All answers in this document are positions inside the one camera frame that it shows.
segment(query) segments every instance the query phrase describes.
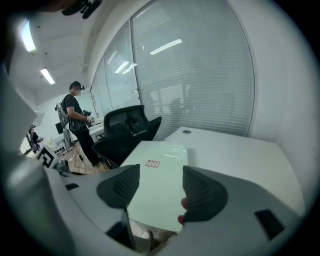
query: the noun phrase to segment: floor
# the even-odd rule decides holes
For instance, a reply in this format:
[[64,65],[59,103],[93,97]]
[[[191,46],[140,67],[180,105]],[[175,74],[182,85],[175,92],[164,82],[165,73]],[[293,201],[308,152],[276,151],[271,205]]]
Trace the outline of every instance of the floor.
[[[84,163],[81,161],[77,152],[82,156]],[[59,154],[59,157],[68,161],[69,169],[73,173],[96,174],[109,170],[108,166],[104,162],[100,162],[93,167],[91,162],[87,159],[78,141],[76,141],[72,145],[72,149],[70,149],[64,155]]]

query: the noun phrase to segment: office chair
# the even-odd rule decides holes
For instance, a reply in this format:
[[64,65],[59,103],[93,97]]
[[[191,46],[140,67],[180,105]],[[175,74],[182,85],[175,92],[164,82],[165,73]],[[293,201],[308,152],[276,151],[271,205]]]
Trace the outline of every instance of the office chair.
[[145,106],[124,107],[104,117],[104,137],[93,144],[93,151],[110,169],[119,167],[141,141],[152,141],[162,117],[148,121]]

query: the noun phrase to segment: label sticker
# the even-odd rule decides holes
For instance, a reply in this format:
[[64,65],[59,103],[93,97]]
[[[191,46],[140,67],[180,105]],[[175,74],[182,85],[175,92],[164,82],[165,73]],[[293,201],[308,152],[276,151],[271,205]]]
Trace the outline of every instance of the label sticker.
[[159,162],[159,161],[147,160],[147,161],[145,162],[145,166],[148,166],[148,167],[158,168],[159,165],[160,165],[160,162]]

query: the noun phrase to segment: man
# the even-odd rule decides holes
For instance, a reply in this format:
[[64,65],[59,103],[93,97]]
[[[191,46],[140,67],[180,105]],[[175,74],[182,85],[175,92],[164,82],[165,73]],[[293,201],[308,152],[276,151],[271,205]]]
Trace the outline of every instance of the man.
[[94,141],[92,140],[86,123],[89,123],[87,117],[82,114],[82,110],[75,96],[81,95],[81,84],[74,81],[69,87],[69,93],[61,102],[64,113],[68,115],[69,129],[77,137],[81,148],[92,166],[100,162],[100,158],[92,150]]

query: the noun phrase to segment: ceiling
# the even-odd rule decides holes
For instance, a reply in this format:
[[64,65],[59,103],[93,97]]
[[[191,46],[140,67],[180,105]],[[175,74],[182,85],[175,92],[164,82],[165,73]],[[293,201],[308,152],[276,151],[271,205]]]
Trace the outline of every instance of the ceiling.
[[30,31],[36,51],[28,52],[20,35],[17,36],[9,76],[23,86],[39,90],[55,86],[42,76],[40,70],[43,68],[48,69],[56,84],[67,76],[85,72],[82,52],[86,50],[88,38],[85,40],[83,34],[90,35],[96,15],[97,12],[94,12],[88,19],[82,19],[80,13],[64,16],[59,11],[33,16],[30,19]]

